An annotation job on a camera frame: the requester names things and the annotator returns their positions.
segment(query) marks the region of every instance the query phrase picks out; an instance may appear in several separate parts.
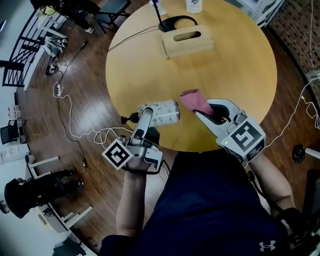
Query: chair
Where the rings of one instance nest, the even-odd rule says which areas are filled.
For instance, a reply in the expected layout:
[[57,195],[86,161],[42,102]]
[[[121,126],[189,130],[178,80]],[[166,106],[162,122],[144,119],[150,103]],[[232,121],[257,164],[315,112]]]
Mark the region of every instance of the chair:
[[[114,15],[110,14],[96,14],[94,15],[94,19],[98,22],[99,26],[101,27],[103,33],[106,33],[105,29],[110,30],[112,32],[116,32],[118,29],[115,25],[115,20],[118,18],[119,15],[117,14],[124,14],[126,17],[129,17],[130,14],[125,12],[125,9],[131,4],[130,0],[109,0],[99,12],[101,13],[114,13]],[[103,26],[103,24],[113,25],[115,31],[112,29]]]
[[25,130],[23,126],[24,123],[21,125],[21,127],[18,127],[18,121],[22,122],[23,120],[21,119],[9,120],[7,126],[0,128],[2,145],[11,143],[11,142],[16,142],[18,139],[20,140],[22,137],[26,139]]
[[226,0],[247,13],[259,26],[265,27],[285,0]]

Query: black chair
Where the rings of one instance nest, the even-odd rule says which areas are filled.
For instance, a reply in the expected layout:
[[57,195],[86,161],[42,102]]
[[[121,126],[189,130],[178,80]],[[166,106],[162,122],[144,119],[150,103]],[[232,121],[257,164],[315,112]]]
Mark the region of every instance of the black chair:
[[9,120],[8,125],[5,127],[0,128],[0,136],[2,145],[16,142],[17,140],[21,139],[21,137],[25,137],[25,131],[23,125],[21,129],[18,127],[18,120]]
[[[130,14],[125,12],[125,9],[131,5],[130,0],[109,0],[99,12],[101,13],[114,13],[114,15],[110,14],[96,14],[94,15],[94,19],[98,22],[99,26],[101,27],[103,33],[106,33],[105,29],[110,30],[112,32],[116,32],[118,28],[115,25],[116,18],[119,17],[117,14],[124,14],[126,17],[129,17]],[[115,31],[112,29],[103,26],[103,24],[113,25]]]

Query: black stand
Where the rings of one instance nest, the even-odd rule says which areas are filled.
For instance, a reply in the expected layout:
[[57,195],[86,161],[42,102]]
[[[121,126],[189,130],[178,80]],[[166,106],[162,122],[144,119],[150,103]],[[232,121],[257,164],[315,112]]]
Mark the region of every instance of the black stand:
[[158,16],[158,19],[159,19],[158,27],[162,32],[169,32],[169,31],[172,31],[172,30],[176,30],[176,27],[175,27],[176,23],[179,20],[183,20],[183,19],[192,20],[194,22],[194,25],[198,25],[197,21],[194,18],[192,18],[190,16],[186,16],[186,15],[174,16],[174,17],[167,18],[167,19],[162,21],[161,17],[160,17],[159,10],[158,10],[158,7],[157,7],[156,0],[152,0],[152,2],[153,2],[153,5],[154,5],[154,9],[155,9],[156,15]]

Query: round wooden table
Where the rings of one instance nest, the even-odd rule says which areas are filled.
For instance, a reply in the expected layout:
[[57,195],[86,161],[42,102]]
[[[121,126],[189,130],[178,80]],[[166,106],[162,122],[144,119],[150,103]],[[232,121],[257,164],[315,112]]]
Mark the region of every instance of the round wooden table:
[[[206,99],[228,99],[259,124],[268,113],[277,87],[277,67],[271,46],[255,22],[223,0],[205,0],[203,11],[188,13],[185,0],[162,0],[162,20],[189,15],[205,24],[213,49],[165,58],[162,33],[157,28],[134,36],[107,54],[106,84],[121,116],[137,112],[138,105],[176,100],[180,122],[159,126],[160,146],[185,152],[218,148],[216,137],[180,102],[180,94],[200,89]],[[159,24],[146,4],[134,12],[115,34],[110,48],[125,38]],[[135,124],[128,122],[131,128]]]

